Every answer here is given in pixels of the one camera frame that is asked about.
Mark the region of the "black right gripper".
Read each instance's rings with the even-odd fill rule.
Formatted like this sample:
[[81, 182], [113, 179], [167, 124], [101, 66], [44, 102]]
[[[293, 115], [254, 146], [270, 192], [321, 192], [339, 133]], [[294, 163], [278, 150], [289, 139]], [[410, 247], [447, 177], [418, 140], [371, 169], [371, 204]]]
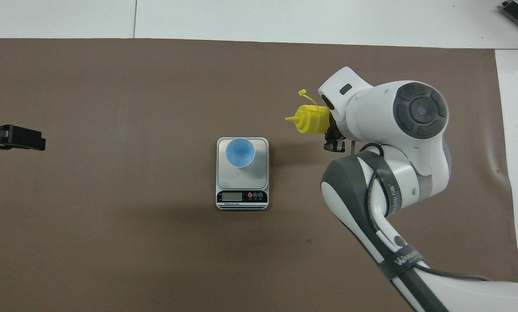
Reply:
[[346, 137], [340, 132], [333, 116], [329, 116], [329, 128], [324, 138], [326, 141], [323, 144], [324, 150], [334, 153], [344, 153], [346, 151], [344, 142]]

